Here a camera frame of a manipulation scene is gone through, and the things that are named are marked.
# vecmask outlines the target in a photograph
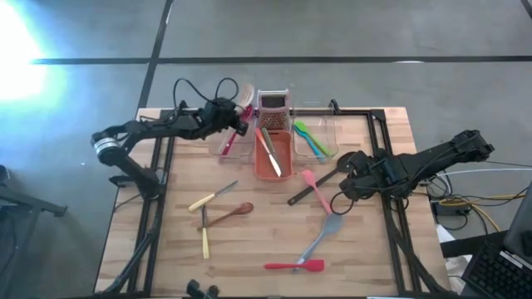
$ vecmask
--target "butcher block tabletop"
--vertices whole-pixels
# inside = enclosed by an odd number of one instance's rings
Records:
[[[393,153],[416,153],[406,109],[383,109]],[[159,117],[160,111],[140,109],[138,115]],[[299,173],[311,169],[319,179],[335,168],[336,159],[349,151],[363,150],[372,154],[365,117],[334,116],[334,124],[338,153],[332,161],[319,164],[295,159],[293,176],[281,182],[257,179],[252,155],[220,163],[218,157],[209,153],[205,141],[176,138],[151,295],[187,296],[185,290],[190,279],[198,281],[203,291],[216,285],[221,297],[396,295],[379,195],[358,201],[351,212],[342,216],[340,231],[325,238],[316,248],[313,259],[325,260],[324,271],[292,274],[289,269],[264,269],[268,262],[296,262],[321,231],[326,213],[315,193],[294,206],[287,205],[288,199],[307,187]],[[383,146],[382,136],[377,138]],[[154,140],[141,141],[131,152],[131,158],[140,165],[150,165],[154,143]],[[165,156],[164,144],[161,158]],[[338,184],[345,177],[345,174],[336,174],[320,187],[327,199],[339,191]],[[239,182],[231,191],[207,203],[209,219],[222,216],[245,202],[252,203],[254,211],[208,228],[210,258],[203,259],[202,234],[197,230],[201,225],[201,208],[190,212],[188,207],[235,180]],[[120,189],[116,205],[136,194],[135,187]],[[413,194],[409,199],[406,215],[416,255],[429,273],[443,287],[449,288],[429,202],[420,194]],[[335,208],[343,210],[349,204],[342,195],[335,202]],[[96,292],[108,287],[130,259],[141,207],[142,199],[137,198],[114,212]],[[401,264],[407,289],[411,289],[404,256],[401,256]],[[144,281],[144,270],[145,262],[140,265],[139,288]]]

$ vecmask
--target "gray floor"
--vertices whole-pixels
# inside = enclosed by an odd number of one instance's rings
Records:
[[[10,56],[23,48],[21,42],[33,40],[35,58],[112,58],[151,55],[165,1],[7,3],[11,11],[0,8],[17,13],[27,29],[21,35],[29,33],[6,43],[12,45]],[[531,29],[519,0],[187,0],[175,1],[160,55],[530,55]],[[69,207],[65,218],[41,217],[13,297],[91,293],[116,196],[107,177],[116,170],[96,160],[89,139],[135,114],[146,70],[147,65],[0,70],[0,164],[12,169],[24,192]],[[496,148],[493,160],[532,164],[532,62],[158,66],[147,105],[170,106],[178,77],[209,94],[223,76],[261,89],[290,88],[295,100],[406,106],[419,150],[479,129]],[[179,98],[202,105],[186,87]],[[531,179],[524,172],[451,177],[457,193],[476,195],[511,194]],[[517,207],[515,202],[486,210],[508,228]],[[461,219],[441,221],[456,226]],[[482,233],[479,219],[471,216],[470,225],[453,234]]]

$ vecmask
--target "blue utensil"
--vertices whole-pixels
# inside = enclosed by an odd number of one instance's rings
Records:
[[[293,129],[296,131],[296,133],[298,133],[299,136],[303,137],[308,145],[310,145],[310,148],[313,150],[314,154],[318,157],[318,160],[320,161],[320,163],[325,163],[325,159],[323,158],[323,155],[322,155],[322,152],[318,149],[318,147],[316,147],[316,145],[314,145],[314,142],[312,140],[312,138],[310,138],[310,136],[301,131],[297,126],[293,125]]]

